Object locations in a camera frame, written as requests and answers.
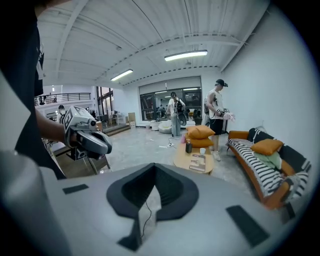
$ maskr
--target ceiling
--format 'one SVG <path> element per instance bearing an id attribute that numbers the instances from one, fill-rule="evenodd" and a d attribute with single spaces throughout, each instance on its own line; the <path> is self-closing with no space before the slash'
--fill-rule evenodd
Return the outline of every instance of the ceiling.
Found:
<path id="1" fill-rule="evenodd" d="M 222 71 L 264 15 L 264 0 L 73 0 L 38 18 L 44 85 L 117 88 L 164 72 Z M 167 55 L 207 56 L 166 62 Z M 116 75 L 133 73 L 112 82 Z"/>

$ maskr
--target black cap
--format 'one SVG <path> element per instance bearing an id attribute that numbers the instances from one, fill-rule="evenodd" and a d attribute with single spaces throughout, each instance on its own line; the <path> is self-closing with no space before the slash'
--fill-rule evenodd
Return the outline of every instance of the black cap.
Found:
<path id="1" fill-rule="evenodd" d="M 228 87 L 228 84 L 225 83 L 225 81 L 223 81 L 222 79 L 218 79 L 217 81 L 215 81 L 215 84 L 219 84 L 223 87 Z"/>

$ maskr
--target magazine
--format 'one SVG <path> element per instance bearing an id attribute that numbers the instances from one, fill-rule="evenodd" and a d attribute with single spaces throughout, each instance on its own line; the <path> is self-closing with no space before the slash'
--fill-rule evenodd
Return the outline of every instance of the magazine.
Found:
<path id="1" fill-rule="evenodd" d="M 201 154 L 192 154 L 190 169 L 197 170 L 200 172 L 206 171 L 206 157 Z"/>

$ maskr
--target white mug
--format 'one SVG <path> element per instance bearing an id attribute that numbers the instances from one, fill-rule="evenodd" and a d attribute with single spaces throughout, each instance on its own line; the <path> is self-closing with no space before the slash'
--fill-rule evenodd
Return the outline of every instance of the white mug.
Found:
<path id="1" fill-rule="evenodd" d="M 204 147 L 200 148 L 200 154 L 204 155 L 206 153 L 206 149 Z"/>

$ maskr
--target black and white striped blanket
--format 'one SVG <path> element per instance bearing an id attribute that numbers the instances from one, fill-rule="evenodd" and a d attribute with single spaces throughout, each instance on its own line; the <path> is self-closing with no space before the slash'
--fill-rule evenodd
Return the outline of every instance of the black and white striped blanket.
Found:
<path id="1" fill-rule="evenodd" d="M 256 157 L 254 157 L 253 151 L 251 150 L 251 146 L 253 145 L 251 141 L 234 138 L 229 139 L 227 144 L 228 146 L 233 147 L 253 170 L 253 173 L 265 197 L 271 195 L 278 189 L 278 187 L 284 181 L 284 178 L 281 176 L 281 172 L 277 169 L 272 169 L 266 166 Z M 295 180 L 295 184 L 297 184 L 297 181 L 301 180 L 301 182 L 299 185 L 295 185 L 294 189 L 293 187 L 290 188 L 291 193 L 287 200 L 300 197 L 307 185 L 308 174 L 306 172 L 299 172 L 293 176 L 297 176 L 297 178 L 292 177 L 292 179 Z"/>

